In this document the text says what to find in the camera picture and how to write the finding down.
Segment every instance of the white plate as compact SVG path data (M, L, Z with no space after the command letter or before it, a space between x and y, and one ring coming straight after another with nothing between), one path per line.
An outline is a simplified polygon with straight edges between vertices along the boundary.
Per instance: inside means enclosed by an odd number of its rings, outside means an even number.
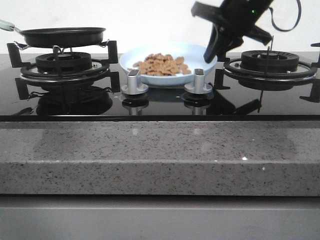
M144 61L149 54L162 53L163 55L171 54L173 58L184 57L184 63L188 65L192 73L183 75L182 73L176 76L149 76L141 75L141 81L147 85L153 86L178 86L190 83L194 79L194 69L203 69L204 74L208 75L215 64L217 57L212 62L206 63L204 53L206 48L186 42L167 42L154 45L146 45L134 48L124 53L119 60L121 67L126 74L129 73L129 68L134 68L133 64L139 61Z

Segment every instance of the black frying pan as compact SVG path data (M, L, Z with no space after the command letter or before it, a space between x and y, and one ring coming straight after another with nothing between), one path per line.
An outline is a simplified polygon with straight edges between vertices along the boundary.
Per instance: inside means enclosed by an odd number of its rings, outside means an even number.
M103 27L63 27L20 30L11 22L0 20L0 29L16 31L24 36L29 47L60 48L83 47L96 45L102 42Z

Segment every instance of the brown food pieces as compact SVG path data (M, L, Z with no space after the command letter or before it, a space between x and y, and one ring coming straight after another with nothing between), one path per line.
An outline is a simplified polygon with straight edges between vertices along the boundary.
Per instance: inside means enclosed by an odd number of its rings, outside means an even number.
M149 76L175 76L182 73L190 74L188 65L184 64L185 58L179 56L176 59L170 54L149 54L144 61L138 61L133 67L138 67L141 74Z

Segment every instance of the burner cap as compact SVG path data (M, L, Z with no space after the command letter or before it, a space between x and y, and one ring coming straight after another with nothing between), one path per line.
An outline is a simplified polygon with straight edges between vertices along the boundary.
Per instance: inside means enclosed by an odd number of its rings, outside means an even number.
M241 54L240 67L266 73L287 73L297 70L299 56L283 51L253 50Z
M91 55L86 52L66 52L56 56L54 53L44 54L35 58L39 73L57 73L57 66L64 73L76 73L92 67Z

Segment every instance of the granite countertop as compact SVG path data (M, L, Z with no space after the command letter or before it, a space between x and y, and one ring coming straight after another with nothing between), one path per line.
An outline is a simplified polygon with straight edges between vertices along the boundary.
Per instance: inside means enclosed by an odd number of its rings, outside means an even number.
M320 122L0 122L0 194L320 196Z

